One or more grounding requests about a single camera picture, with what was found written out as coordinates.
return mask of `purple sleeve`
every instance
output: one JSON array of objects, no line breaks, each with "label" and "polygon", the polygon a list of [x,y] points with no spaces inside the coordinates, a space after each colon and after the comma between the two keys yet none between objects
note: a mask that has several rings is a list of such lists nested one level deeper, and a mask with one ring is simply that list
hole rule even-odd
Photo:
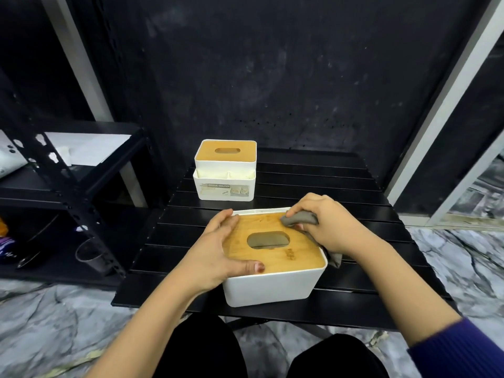
[{"label": "purple sleeve", "polygon": [[504,351],[467,318],[408,350],[423,378],[502,378]]}]

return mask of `wooden lid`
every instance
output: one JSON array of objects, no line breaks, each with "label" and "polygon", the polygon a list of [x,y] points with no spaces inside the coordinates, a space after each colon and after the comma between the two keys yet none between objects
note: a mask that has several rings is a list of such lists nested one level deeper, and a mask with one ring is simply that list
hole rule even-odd
[{"label": "wooden lid", "polygon": [[255,162],[256,147],[253,140],[204,140],[196,160]]},{"label": "wooden lid", "polygon": [[[264,273],[292,272],[325,266],[319,247],[306,235],[280,222],[284,213],[241,216],[224,241],[224,254],[232,259],[259,260]],[[256,249],[259,246],[273,249]]]}]

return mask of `marble floor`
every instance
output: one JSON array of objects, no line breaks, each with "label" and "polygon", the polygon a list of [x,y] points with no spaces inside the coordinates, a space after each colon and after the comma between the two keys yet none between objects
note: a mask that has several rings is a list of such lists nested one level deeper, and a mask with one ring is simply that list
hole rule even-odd
[{"label": "marble floor", "polygon": [[[504,348],[504,233],[410,228],[459,310]],[[112,292],[0,280],[0,376],[78,378],[134,314],[110,306]],[[328,328],[361,339],[391,377],[419,377],[399,333]],[[252,377],[283,377],[318,342],[270,322],[235,332]]]}]

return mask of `slatted table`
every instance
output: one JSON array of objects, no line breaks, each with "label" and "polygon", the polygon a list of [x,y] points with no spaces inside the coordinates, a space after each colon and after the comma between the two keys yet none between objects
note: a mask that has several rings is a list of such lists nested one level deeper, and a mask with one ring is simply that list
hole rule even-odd
[{"label": "slatted table", "polygon": [[[255,197],[251,202],[198,199],[190,168],[112,302],[139,307],[182,259],[218,210],[290,207],[308,192],[342,203],[362,224],[388,241],[415,271],[454,306],[398,215],[354,154],[259,149]],[[307,299],[233,308],[219,286],[198,297],[188,311],[301,324],[395,330],[366,273],[345,256],[339,269],[327,267]]]}]

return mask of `hand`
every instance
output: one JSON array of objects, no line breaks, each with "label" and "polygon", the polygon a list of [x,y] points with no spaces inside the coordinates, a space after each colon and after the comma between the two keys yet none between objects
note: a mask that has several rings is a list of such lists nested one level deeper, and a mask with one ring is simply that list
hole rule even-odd
[{"label": "hand", "polygon": [[264,272],[264,264],[257,260],[234,260],[224,255],[222,242],[236,227],[240,217],[231,216],[232,209],[225,209],[208,223],[198,241],[174,269],[190,279],[195,294],[209,291],[228,277],[253,275]]},{"label": "hand", "polygon": [[287,211],[286,216],[291,217],[303,209],[317,215],[318,225],[298,224],[299,229],[308,231],[329,252],[355,256],[369,241],[382,241],[327,195],[308,193]]}]

